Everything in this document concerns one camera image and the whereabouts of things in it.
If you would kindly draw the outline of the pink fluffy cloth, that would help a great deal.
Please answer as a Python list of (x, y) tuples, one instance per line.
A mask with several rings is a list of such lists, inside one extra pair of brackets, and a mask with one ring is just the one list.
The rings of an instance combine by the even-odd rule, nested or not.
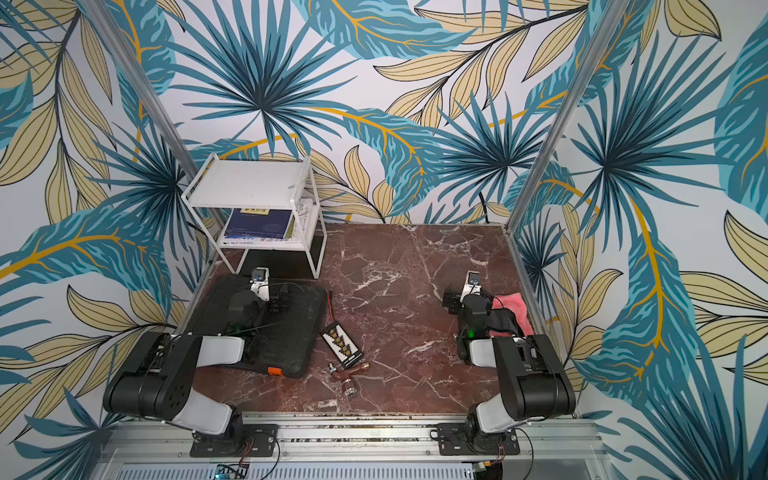
[(520, 329), (521, 336), (535, 334), (528, 318), (527, 306), (520, 293), (496, 296), (492, 301), (492, 305), (494, 309), (509, 310), (515, 316), (514, 323)]

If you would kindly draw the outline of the white two-tier bookshelf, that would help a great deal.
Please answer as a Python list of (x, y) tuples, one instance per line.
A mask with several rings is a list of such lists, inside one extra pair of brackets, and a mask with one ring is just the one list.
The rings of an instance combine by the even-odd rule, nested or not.
[(241, 272), (250, 254), (268, 251), (302, 252), (308, 261), (309, 276), (320, 277), (327, 244), (327, 229), (319, 191), (314, 178), (310, 158), (300, 161), (274, 160), (222, 160), (216, 154), (208, 156), (200, 171), (189, 182), (181, 199), (199, 227), (203, 227), (201, 209), (214, 213), (234, 209), (291, 209), (298, 216), (297, 204), (302, 198), (310, 198), (318, 207), (317, 220), (313, 222), (310, 243), (299, 250), (296, 247), (278, 246), (267, 248), (225, 248), (218, 244), (228, 220), (219, 233), (205, 235), (221, 261), (232, 274)]

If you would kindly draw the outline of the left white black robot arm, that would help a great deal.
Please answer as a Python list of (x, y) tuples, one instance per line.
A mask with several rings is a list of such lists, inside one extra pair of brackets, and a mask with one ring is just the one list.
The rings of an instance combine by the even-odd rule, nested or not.
[(229, 335), (147, 333), (140, 336), (108, 382), (103, 408), (112, 414), (171, 424), (197, 442), (243, 443), (248, 438), (236, 408), (193, 388), (196, 371), (245, 366), (255, 361), (256, 335), (267, 318), (287, 310), (286, 293), (268, 289), (234, 294), (228, 307)]

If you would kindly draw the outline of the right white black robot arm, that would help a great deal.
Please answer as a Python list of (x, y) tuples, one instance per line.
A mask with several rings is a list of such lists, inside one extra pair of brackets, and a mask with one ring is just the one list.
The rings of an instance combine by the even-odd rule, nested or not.
[(576, 396), (550, 338), (534, 332), (519, 293), (479, 286), (447, 289), (442, 305), (458, 319), (455, 344), (466, 364), (493, 369), (499, 393), (469, 410), (472, 439), (498, 436), (527, 421), (570, 415)]

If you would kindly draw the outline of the black plastic tool case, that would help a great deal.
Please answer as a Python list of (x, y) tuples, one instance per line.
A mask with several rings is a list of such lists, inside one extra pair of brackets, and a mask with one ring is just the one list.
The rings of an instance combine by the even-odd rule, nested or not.
[(307, 282), (270, 281), (270, 297), (289, 294), (290, 308), (269, 315), (266, 302), (250, 287), (251, 280), (244, 276), (215, 280), (184, 331), (243, 339), (242, 358), (231, 365), (234, 369), (287, 378), (303, 376), (324, 322), (326, 289)]

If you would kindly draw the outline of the black screwdriver bit holder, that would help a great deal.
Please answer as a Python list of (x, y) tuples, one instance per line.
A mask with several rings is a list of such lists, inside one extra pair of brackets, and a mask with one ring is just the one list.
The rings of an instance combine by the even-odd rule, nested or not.
[(321, 337), (344, 369), (351, 368), (363, 358), (362, 350), (338, 322), (323, 329)]

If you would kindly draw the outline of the dark blue book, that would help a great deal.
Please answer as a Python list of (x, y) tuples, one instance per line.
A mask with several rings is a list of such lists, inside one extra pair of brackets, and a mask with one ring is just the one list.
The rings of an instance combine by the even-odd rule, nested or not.
[(229, 239), (284, 239), (293, 227), (290, 210), (234, 209), (225, 230)]

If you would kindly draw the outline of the red-brown small tool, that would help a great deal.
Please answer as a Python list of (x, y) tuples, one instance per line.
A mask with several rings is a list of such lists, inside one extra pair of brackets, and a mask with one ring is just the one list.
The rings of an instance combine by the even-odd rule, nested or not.
[(346, 370), (339, 369), (333, 364), (329, 365), (331, 377), (340, 383), (342, 391), (347, 397), (354, 396), (358, 392), (354, 377), (366, 373), (369, 369), (369, 363), (361, 363)]

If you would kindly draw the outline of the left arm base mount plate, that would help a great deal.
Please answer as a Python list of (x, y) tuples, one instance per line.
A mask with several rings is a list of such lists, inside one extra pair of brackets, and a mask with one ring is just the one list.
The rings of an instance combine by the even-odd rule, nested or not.
[(273, 455), (279, 426), (244, 424), (222, 435), (196, 433), (190, 450), (192, 458), (267, 458)]

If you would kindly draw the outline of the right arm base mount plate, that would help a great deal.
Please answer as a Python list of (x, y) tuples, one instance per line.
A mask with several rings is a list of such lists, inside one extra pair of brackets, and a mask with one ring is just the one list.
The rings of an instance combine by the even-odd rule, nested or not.
[(509, 456), (520, 453), (517, 438), (510, 432), (484, 433), (466, 423), (440, 423), (430, 431), (441, 456)]

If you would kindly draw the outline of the aluminium front rail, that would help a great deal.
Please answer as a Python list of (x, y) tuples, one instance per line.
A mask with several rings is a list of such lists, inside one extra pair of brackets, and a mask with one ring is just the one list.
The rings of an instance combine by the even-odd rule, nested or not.
[(451, 444), (438, 429), (457, 414), (248, 414), (273, 426), (249, 458), (195, 458), (190, 433), (127, 422), (108, 438), (93, 479), (613, 479), (596, 425), (566, 417), (524, 424), (509, 445), (483, 453)]

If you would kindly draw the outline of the right aluminium corner post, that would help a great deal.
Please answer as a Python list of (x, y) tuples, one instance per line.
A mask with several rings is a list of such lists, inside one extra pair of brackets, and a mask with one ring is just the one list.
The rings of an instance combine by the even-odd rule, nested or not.
[(618, 27), (628, 4), (627, 0), (609, 1), (607, 3), (600, 24), (587, 45), (585, 57), (580, 68), (574, 73), (569, 89), (554, 117), (548, 135), (529, 170), (526, 182), (516, 200), (515, 208), (512, 210), (506, 226), (506, 233), (509, 237), (512, 237), (521, 225), (528, 204), (535, 195), (537, 185), (541, 181), (547, 164), (556, 150), (556, 145), (562, 136), (566, 124), (576, 110), (592, 76), (597, 70), (602, 54), (608, 48), (612, 35)]

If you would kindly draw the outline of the aluminium corner post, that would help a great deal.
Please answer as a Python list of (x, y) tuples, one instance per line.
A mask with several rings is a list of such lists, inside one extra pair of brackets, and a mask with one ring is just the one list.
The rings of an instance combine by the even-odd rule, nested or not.
[(117, 67), (120, 101), (130, 122), (114, 137), (107, 164), (127, 177), (114, 183), (119, 202), (139, 209), (156, 227), (200, 232), (223, 224), (218, 213), (189, 207), (184, 190), (198, 174), (160, 96), (175, 76), (173, 32), (165, 1), (79, 1)]
[(580, 68), (574, 73), (569, 89), (554, 117), (548, 135), (529, 170), (526, 182), (516, 200), (515, 208), (512, 210), (506, 226), (506, 233), (509, 237), (512, 237), (521, 225), (528, 204), (535, 195), (537, 185), (541, 181), (547, 164), (556, 150), (556, 145), (562, 136), (566, 124), (576, 110), (592, 76), (597, 70), (602, 54), (608, 48), (612, 35), (618, 27), (628, 4), (627, 0), (609, 1), (607, 3), (600, 24), (587, 45), (585, 57)]

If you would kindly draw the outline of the left aluminium corner post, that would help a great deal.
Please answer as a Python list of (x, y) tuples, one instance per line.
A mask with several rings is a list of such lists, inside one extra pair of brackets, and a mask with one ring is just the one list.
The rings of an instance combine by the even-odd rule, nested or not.
[(198, 174), (160, 96), (175, 76), (173, 32), (165, 1), (79, 1), (117, 67), (120, 101), (130, 122), (114, 137), (107, 164), (127, 177), (114, 183), (119, 202), (139, 209), (156, 227), (200, 232), (223, 224), (218, 213), (189, 207), (184, 190)]

